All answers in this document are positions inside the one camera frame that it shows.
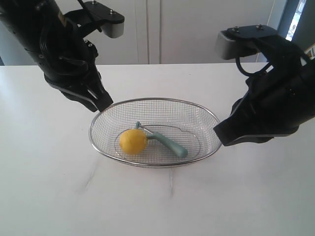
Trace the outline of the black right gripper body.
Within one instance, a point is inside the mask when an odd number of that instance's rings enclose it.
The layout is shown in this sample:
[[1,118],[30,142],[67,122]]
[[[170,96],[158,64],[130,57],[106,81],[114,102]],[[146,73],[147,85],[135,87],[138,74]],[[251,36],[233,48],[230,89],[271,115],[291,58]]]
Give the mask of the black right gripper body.
[[275,65],[269,72],[246,80],[252,118],[244,128],[244,142],[265,143],[295,133],[315,117],[315,63]]

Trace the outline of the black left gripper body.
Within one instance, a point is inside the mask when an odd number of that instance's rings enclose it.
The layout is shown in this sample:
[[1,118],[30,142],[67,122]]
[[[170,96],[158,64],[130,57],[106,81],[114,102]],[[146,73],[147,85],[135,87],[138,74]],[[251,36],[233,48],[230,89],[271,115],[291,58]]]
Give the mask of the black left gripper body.
[[53,39],[31,41],[31,57],[54,89],[87,89],[91,80],[101,79],[95,59],[98,51],[88,40]]

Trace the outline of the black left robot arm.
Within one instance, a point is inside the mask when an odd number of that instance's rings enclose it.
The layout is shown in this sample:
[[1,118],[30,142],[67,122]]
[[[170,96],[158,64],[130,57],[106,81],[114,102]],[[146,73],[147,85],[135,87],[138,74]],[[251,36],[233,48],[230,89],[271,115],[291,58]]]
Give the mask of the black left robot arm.
[[2,0],[0,21],[43,71],[45,81],[92,112],[113,104],[95,65],[93,43],[54,0]]

